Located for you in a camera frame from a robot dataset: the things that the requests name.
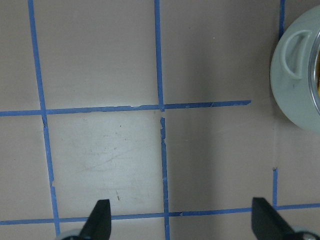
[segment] blue painter's tape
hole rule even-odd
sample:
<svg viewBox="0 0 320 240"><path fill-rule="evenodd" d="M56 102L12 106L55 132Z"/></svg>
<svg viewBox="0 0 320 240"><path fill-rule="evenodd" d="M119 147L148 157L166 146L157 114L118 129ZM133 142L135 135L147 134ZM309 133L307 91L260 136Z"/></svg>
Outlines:
<svg viewBox="0 0 320 240"><path fill-rule="evenodd" d="M123 219L151 219L151 218L163 218L164 214L160 213L144 213L144 214L129 214L129 215L115 215L112 216L112 220L123 220Z"/></svg>
<svg viewBox="0 0 320 240"><path fill-rule="evenodd" d="M278 205L278 169L273 170L273 183L272 183L272 205Z"/></svg>
<svg viewBox="0 0 320 240"><path fill-rule="evenodd" d="M144 213L144 214L128 214L128 215L113 215L112 220L124 220L124 219L151 219L151 218L163 218L164 214L160 213ZM86 222L87 217L70 217L60 218L61 223L75 223L75 222Z"/></svg>
<svg viewBox="0 0 320 240"><path fill-rule="evenodd" d="M28 10L29 10L29 20L30 20L30 30L31 30L31 40L32 40L32 49L33 49L33 58L34 58L34 67L35 67L35 76L38 86L40 108L46 109L44 88L42 83L42 74L40 67L40 58L39 58L39 49L38 49L38 39L36 31L36 20L35 20L35 10L34 10L34 1L28 0Z"/></svg>
<svg viewBox="0 0 320 240"><path fill-rule="evenodd" d="M283 205L283 206L275 207L276 210L316 209L316 208L320 208L320 203Z"/></svg>
<svg viewBox="0 0 320 240"><path fill-rule="evenodd" d="M139 110L158 110L158 105L141 105L141 106L100 106L100 107L79 107L64 109L47 109L46 114L78 114L92 112L124 112Z"/></svg>
<svg viewBox="0 0 320 240"><path fill-rule="evenodd" d="M160 0L154 0L154 23L155 23L155 56L156 56L156 80L158 88L158 100L160 111L164 108L164 93L162 82L162 57L161 57L161 22L160 22Z"/></svg>
<svg viewBox="0 0 320 240"><path fill-rule="evenodd" d="M60 218L60 223L77 223L77 222L86 222L87 217L69 217L69 218Z"/></svg>
<svg viewBox="0 0 320 240"><path fill-rule="evenodd" d="M221 215L221 214L238 214L238 213L249 213L251 207L246 208L233 208L233 209L222 209L222 210L209 210L209 211L180 211L171 212L170 217L185 217L185 216L205 216L205 215Z"/></svg>
<svg viewBox="0 0 320 240"><path fill-rule="evenodd" d="M0 117L41 115L41 110L0 111Z"/></svg>
<svg viewBox="0 0 320 240"><path fill-rule="evenodd" d="M57 198L56 198L56 190L55 190L55 187L53 186L54 171L53 171L53 165L52 165L52 159L51 159L49 129L48 129L48 125L47 125L46 103L45 103L45 95L44 95L44 88L43 88L43 82L42 82L38 40L37 40L37 31L36 31L35 9L34 9L34 1L33 0L28 0L28 11L29 11L29 21L30 21L30 31L31 31L35 76L36 76L36 82L37 82L37 87L38 87L40 111L41 111L41 116L42 116L42 121L43 121L43 135L44 135L46 162L47 162L47 168L48 168L48 174L49 174L51 203L52 203L52 211L53 211L53 222L54 222L54 227L55 227L55 234L59 235L60 234L60 221L59 221L59 215L58 215L58 204L57 204Z"/></svg>
<svg viewBox="0 0 320 240"><path fill-rule="evenodd" d="M279 39L285 32L286 0L280 0Z"/></svg>
<svg viewBox="0 0 320 240"><path fill-rule="evenodd" d="M166 104L165 109L194 109L194 108L216 108L229 106L245 106L251 103L251 100L240 101L210 101L210 102L192 102L192 103L171 103Z"/></svg>
<svg viewBox="0 0 320 240"><path fill-rule="evenodd" d="M54 220L50 219L23 219L0 221L0 225L19 225L19 224L52 224Z"/></svg>
<svg viewBox="0 0 320 240"><path fill-rule="evenodd" d="M161 159L162 159L162 182L163 182L163 210L164 210L164 230L165 240L170 240L169 223L169 193L168 193L168 171L167 171L167 146L166 146L166 120L160 119L161 124Z"/></svg>

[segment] black clamp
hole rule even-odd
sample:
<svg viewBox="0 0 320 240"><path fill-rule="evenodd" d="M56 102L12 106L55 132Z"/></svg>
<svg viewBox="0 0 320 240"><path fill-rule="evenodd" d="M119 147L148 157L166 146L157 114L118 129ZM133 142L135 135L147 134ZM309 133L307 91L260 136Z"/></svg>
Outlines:
<svg viewBox="0 0 320 240"><path fill-rule="evenodd" d="M308 231L294 231L263 197L252 200L251 227L257 240L320 240Z"/></svg>
<svg viewBox="0 0 320 240"><path fill-rule="evenodd" d="M99 200L78 236L63 240L108 240L111 235L111 209L109 200Z"/></svg>

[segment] white container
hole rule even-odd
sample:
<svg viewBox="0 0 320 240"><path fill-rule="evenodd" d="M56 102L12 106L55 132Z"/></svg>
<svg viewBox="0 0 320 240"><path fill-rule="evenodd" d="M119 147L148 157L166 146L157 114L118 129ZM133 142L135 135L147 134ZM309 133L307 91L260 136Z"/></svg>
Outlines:
<svg viewBox="0 0 320 240"><path fill-rule="evenodd" d="M272 92L283 113L297 126L317 133L320 133L319 50L320 6L317 6L285 31L270 69Z"/></svg>

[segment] tile floor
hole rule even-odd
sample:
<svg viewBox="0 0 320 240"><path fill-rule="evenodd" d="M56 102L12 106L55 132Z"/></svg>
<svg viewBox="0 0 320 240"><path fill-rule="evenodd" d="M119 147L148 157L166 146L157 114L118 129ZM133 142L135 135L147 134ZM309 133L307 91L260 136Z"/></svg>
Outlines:
<svg viewBox="0 0 320 240"><path fill-rule="evenodd" d="M320 4L1 1L0 235L110 199L112 240L254 240L254 196L320 232L320 136L269 87L284 2L284 29Z"/></svg>

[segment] grid of tape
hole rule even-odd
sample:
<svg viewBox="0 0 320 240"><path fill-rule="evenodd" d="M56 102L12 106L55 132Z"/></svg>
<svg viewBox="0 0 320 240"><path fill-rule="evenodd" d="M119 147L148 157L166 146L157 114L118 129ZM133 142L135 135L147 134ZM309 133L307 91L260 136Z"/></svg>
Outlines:
<svg viewBox="0 0 320 240"><path fill-rule="evenodd" d="M279 18L279 37L284 32L285 20L285 0L280 0L280 18ZM40 101L40 110L20 110L20 111L1 111L0 117L5 116L31 116L38 115L43 121L43 137L45 143L46 163L48 169L50 194L53 218L49 219L21 219L21 220L5 220L0 221L0 225L17 225L17 224L44 224L54 223L55 233L60 233L60 223L85 222L86 217L59 218L58 206L56 199L55 187L52 185L54 180L54 171L51 158L49 128L47 125L47 115L56 114L74 114L74 113L91 113L91 112L120 112L120 111L140 111L140 110L159 110L164 112L166 109L188 109L188 108L213 108L225 106L245 106L251 103L251 100L241 101L223 101L223 102L195 102L195 103L175 103L164 104L163 84L162 84L162 57L161 57L161 16L160 16L160 0L154 0L154 16L155 16L155 46L156 46L156 72L157 72L157 90L158 90L158 105L141 105L138 107L132 106L105 106L105 107L84 107L84 108L64 108L64 109L46 109L45 96L42 83L41 65L39 58L36 21L34 14L34 2L28 0L29 21L31 30L31 39L33 47L34 66L37 80L38 95ZM247 213L251 208L233 208L220 210L206 211L184 211L184 212L169 212L169 194L168 194L168 178L167 178L167 151L166 151L166 120L164 117L160 120L161 123L161 160L162 160L162 179L163 179L163 212L146 213L146 214L130 214L130 215L113 215L113 220L123 219L145 219L145 218L164 218L165 239L170 239L170 217L183 216L205 216L205 215L221 215ZM305 208L320 208L320 203L315 204L299 204L299 205L283 205L278 206L278 170L273 171L273 190L272 204L277 210L288 209L305 209Z"/></svg>

